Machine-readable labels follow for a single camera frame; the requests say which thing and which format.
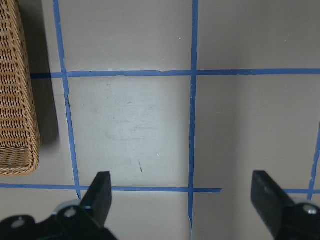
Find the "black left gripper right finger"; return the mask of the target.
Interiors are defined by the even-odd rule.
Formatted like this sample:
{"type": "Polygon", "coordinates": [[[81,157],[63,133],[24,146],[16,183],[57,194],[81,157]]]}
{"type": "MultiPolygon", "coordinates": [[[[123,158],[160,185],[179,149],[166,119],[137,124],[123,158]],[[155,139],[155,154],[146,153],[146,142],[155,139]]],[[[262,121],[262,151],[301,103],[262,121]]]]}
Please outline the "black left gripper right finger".
{"type": "Polygon", "coordinates": [[[252,173],[250,199],[271,235],[277,237],[283,227],[285,209],[294,207],[294,201],[263,170],[252,173]]]}

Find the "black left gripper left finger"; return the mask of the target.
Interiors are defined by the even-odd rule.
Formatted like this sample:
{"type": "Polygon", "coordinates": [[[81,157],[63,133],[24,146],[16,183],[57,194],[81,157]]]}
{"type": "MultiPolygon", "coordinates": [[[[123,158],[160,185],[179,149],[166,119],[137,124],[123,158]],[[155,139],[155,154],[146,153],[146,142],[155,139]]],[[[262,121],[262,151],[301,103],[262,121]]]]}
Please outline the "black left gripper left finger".
{"type": "Polygon", "coordinates": [[[80,201],[82,207],[100,226],[104,227],[112,205],[112,183],[109,171],[98,172],[80,201]]]}

